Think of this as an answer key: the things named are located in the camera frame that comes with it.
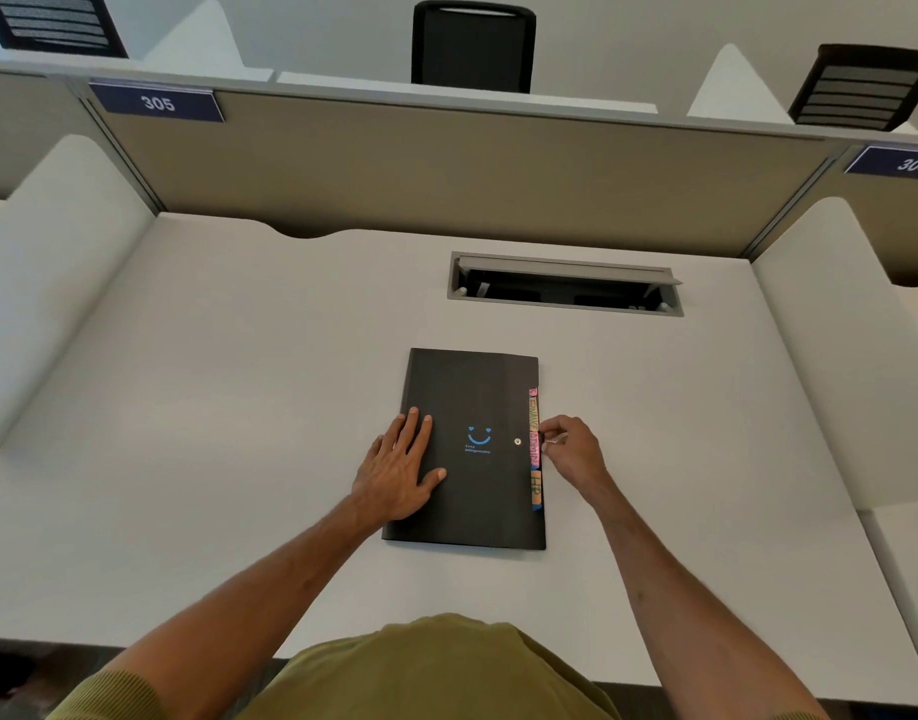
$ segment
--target forearm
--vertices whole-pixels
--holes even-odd
[[[659,680],[682,720],[825,717],[798,677],[672,556],[612,480],[592,501]]]
[[[273,657],[380,522],[362,498],[345,498],[316,525],[153,629],[106,668],[145,679],[172,720],[212,720]]]

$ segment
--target black folder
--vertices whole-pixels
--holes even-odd
[[[538,388],[536,358],[413,348],[402,412],[417,407],[434,420],[419,479],[435,468],[448,475],[382,538],[546,550],[536,401],[530,415]]]

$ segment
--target number plate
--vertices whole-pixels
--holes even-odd
[[[868,145],[849,164],[846,173],[918,180],[918,148]]]
[[[209,89],[146,86],[127,80],[93,80],[89,87],[109,113],[225,123]]]

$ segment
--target desk surface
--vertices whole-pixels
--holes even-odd
[[[446,297],[452,252],[671,267],[684,317]],[[345,495],[410,347],[537,356],[645,519],[820,696],[918,704],[918,658],[750,265],[162,215],[0,450],[0,637],[125,645]],[[459,612],[655,684],[593,512],[548,550],[370,538],[279,653]]]

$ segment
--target office chair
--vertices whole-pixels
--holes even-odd
[[[918,105],[918,50],[820,45],[789,108],[797,124],[891,132]]]
[[[535,44],[525,7],[423,1],[412,19],[412,83],[528,93]]]
[[[129,58],[103,0],[0,0],[0,45]]]

